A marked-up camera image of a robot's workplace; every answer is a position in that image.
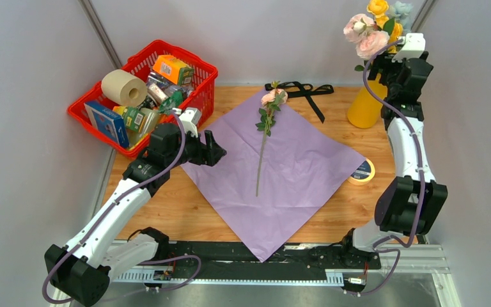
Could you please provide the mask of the pink artificial flower stem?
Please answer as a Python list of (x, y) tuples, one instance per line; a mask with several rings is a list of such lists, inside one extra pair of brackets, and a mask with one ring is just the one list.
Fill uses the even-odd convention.
[(348, 42), (355, 44), (356, 54), (364, 61), (354, 70), (364, 71), (366, 62), (390, 40), (391, 32), (383, 30), (371, 17), (359, 13), (350, 18), (343, 28), (343, 35)]

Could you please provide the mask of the blue artificial flower stem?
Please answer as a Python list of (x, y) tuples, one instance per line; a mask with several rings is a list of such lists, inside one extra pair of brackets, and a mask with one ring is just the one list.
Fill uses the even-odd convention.
[(404, 33), (409, 33), (412, 27), (411, 15), (413, 9), (414, 5), (412, 3), (396, 1), (389, 6), (386, 15), (389, 18), (394, 18), (396, 22), (400, 23)]

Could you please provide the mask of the black ribbon gold lettering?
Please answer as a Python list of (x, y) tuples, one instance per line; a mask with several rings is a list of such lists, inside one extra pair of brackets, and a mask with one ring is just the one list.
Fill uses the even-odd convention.
[(321, 86), (314, 87), (312, 84), (304, 84), (298, 81), (289, 81), (284, 83), (279, 83), (276, 86), (277, 89), (284, 90), (288, 94), (288, 98), (305, 98), (315, 112), (321, 123), (324, 123), (325, 116), (321, 112), (320, 108), (317, 106), (315, 101), (312, 99), (313, 96), (318, 95), (330, 95), (334, 93), (334, 87), (330, 84), (323, 84)]

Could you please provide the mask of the yellow artificial flower stem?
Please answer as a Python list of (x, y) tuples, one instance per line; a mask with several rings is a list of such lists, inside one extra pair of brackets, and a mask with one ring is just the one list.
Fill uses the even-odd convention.
[(390, 5), (385, 0), (371, 0), (366, 10), (375, 18), (375, 24), (381, 31), (389, 34), (389, 43), (397, 41), (403, 36), (403, 25), (394, 15), (389, 16)]

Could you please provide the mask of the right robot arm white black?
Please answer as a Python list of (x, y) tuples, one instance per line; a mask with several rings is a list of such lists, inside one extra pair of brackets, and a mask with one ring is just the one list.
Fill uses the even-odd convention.
[(387, 88), (380, 115), (384, 121), (395, 164), (395, 178), (375, 206), (374, 218), (351, 229), (342, 239), (339, 260), (345, 267), (358, 268), (376, 258), (377, 247), (390, 240), (407, 247), (416, 235), (425, 235), (448, 197), (448, 188), (437, 183), (423, 141), (424, 114), (418, 101), (433, 70), (429, 53), (396, 59), (392, 54), (377, 56), (367, 79), (376, 75)]

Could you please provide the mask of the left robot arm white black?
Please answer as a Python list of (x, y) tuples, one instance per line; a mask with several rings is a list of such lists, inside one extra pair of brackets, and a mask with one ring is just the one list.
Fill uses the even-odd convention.
[(215, 166), (226, 154), (212, 131), (199, 134), (182, 122), (156, 126), (144, 147), (123, 173), (113, 195), (92, 220), (65, 245), (51, 245), (44, 254), (47, 277), (42, 285), (44, 299), (52, 304), (77, 301), (93, 306), (110, 282), (133, 266), (150, 260), (167, 262), (170, 248), (157, 236), (142, 233), (120, 248), (110, 246), (131, 217), (150, 200), (181, 164)]

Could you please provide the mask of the purple wrapping paper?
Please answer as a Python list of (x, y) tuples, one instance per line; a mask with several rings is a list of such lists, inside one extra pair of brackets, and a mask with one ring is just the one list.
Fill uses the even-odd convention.
[(215, 166), (183, 164), (201, 194), (250, 252), (266, 261), (364, 162), (290, 106), (271, 135), (256, 128), (260, 90), (208, 129), (226, 155)]

